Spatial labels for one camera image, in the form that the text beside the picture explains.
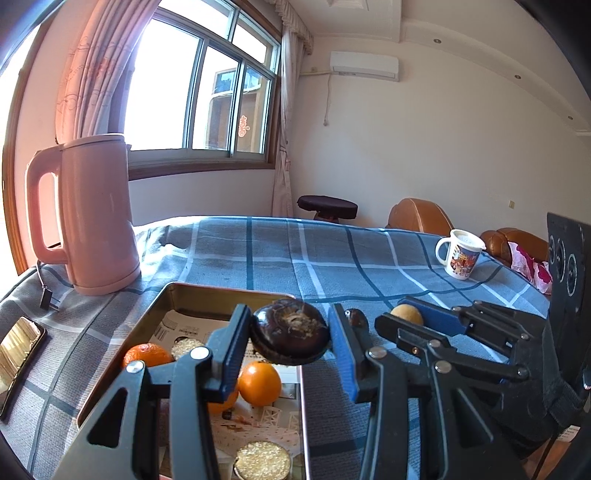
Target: brown leather sofa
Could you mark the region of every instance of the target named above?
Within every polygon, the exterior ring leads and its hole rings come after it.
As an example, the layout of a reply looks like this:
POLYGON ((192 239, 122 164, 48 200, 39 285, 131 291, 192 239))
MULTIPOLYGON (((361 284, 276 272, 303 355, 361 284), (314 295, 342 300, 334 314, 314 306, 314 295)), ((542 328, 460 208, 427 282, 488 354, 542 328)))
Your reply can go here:
POLYGON ((386 228, 449 236, 453 225, 437 203, 406 198, 392 207, 386 228))
POLYGON ((518 244, 533 259, 542 262, 548 261, 548 242, 532 233, 524 232, 518 228, 499 228, 487 230, 480 238, 486 245, 486 251, 508 267, 511 266, 512 256, 509 242, 518 244))

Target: dark stool cushion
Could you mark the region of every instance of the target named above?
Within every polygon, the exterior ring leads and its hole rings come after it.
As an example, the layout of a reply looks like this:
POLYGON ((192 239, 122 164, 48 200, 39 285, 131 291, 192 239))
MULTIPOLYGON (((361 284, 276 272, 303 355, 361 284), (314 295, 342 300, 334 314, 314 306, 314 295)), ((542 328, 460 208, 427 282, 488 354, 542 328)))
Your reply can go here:
POLYGON ((357 204, 325 195, 304 195, 297 206, 308 212, 321 212, 337 218, 352 220, 357 216, 357 204))

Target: orange fruit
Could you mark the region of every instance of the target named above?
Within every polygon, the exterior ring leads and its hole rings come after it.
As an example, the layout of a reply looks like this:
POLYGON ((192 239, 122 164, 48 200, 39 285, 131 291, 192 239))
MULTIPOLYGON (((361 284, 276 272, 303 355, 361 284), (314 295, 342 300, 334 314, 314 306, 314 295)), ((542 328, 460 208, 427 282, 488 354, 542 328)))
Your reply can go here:
POLYGON ((164 348, 155 343, 140 343, 131 347, 123 357, 123 368, 127 367, 134 360, 143 360, 146 367, 155 367, 156 365, 169 364, 173 356, 164 348))
POLYGON ((253 362, 240 372, 238 390, 253 407, 264 407, 279 398, 281 378, 270 363, 253 362))
POLYGON ((224 410, 232 408, 234 406, 234 404, 236 403, 237 399, 238 399, 238 385, 236 385, 236 388, 234 389, 234 391, 232 393, 230 393, 230 396, 228 397, 228 399, 224 403, 208 403, 207 409, 209 410, 209 414, 216 415, 216 414, 223 412, 224 410))

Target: light brown ball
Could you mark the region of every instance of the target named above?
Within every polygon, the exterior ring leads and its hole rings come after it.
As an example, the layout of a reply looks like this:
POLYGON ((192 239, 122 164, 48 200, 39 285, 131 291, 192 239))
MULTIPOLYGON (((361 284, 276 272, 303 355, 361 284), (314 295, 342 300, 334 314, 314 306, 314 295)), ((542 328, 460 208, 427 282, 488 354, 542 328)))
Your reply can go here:
POLYGON ((414 323, 416 325, 423 325, 423 317, 418 308, 408 305, 406 303, 395 306, 390 312, 395 317, 402 318, 407 322, 414 323))

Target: pink curtain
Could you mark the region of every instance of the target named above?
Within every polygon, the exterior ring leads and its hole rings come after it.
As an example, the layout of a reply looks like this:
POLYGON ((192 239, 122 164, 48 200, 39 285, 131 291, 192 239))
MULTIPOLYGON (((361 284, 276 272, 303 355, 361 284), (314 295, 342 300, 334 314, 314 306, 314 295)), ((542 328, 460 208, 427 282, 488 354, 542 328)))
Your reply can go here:
POLYGON ((279 152, 275 161, 275 183, 271 214, 293 217, 290 182, 290 128, 297 81, 300 77, 304 52, 312 53, 314 38, 287 0, 266 0, 275 5, 284 25, 281 39, 281 131, 279 152))
POLYGON ((99 0, 57 97, 59 143, 95 135, 121 74, 160 0, 99 0))

